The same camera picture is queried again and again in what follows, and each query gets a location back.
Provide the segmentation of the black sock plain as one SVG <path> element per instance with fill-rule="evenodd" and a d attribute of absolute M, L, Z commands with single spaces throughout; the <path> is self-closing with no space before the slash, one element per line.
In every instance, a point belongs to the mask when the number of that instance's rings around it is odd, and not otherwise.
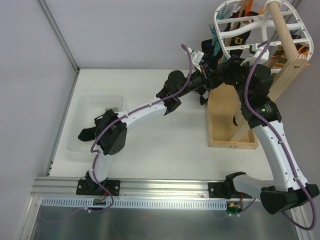
<path fill-rule="evenodd" d="M 207 39 L 201 42 L 201 51 L 204 53 L 202 60 L 211 70 L 216 70 L 218 62 L 222 57 L 222 51 L 215 50 L 212 46 L 212 40 Z"/>

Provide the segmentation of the black sock white stripes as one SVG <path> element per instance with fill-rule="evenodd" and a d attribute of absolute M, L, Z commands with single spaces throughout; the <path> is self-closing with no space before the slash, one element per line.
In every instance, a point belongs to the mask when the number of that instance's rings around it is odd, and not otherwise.
<path fill-rule="evenodd" d="M 95 135 L 95 131 L 96 128 L 95 127 L 91 127 L 91 128 L 84 128 L 80 134 L 78 135 L 78 139 L 82 142 L 89 142 L 89 141 L 93 141 L 96 139 L 96 135 Z"/>

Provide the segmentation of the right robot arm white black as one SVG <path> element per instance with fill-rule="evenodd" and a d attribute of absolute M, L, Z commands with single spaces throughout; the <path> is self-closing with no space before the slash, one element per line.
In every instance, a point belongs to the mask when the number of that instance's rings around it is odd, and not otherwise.
<path fill-rule="evenodd" d="M 232 56 L 219 64 L 217 80 L 234 87 L 241 114 L 262 145 L 273 180 L 267 182 L 236 172 L 226 176 L 224 191 L 231 198 L 244 193 L 259 199 L 271 215 L 311 203 L 320 190 L 301 172 L 287 142 L 280 111 L 268 96 L 273 83 L 271 70 L 242 61 Z"/>

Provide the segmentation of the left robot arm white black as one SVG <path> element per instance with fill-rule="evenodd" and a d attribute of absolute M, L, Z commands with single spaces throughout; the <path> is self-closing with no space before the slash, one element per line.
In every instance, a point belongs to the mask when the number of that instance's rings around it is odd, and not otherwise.
<path fill-rule="evenodd" d="M 188 75 L 174 70 L 169 73 L 163 88 L 149 102 L 128 111 L 109 109 L 96 117 L 94 126 L 84 128 L 78 135 L 82 142 L 93 141 L 90 151 L 96 156 L 91 169 L 78 181 L 81 188 L 76 191 L 77 195 L 119 195 L 115 188 L 118 182 L 108 179 L 108 171 L 112 156 L 125 147 L 127 134 L 152 118 L 172 113 L 181 105 L 180 98 L 191 92 L 199 93 L 200 103 L 205 104 L 210 90 L 217 87 L 215 77 L 216 71 L 206 64 L 200 64 L 199 69 Z"/>

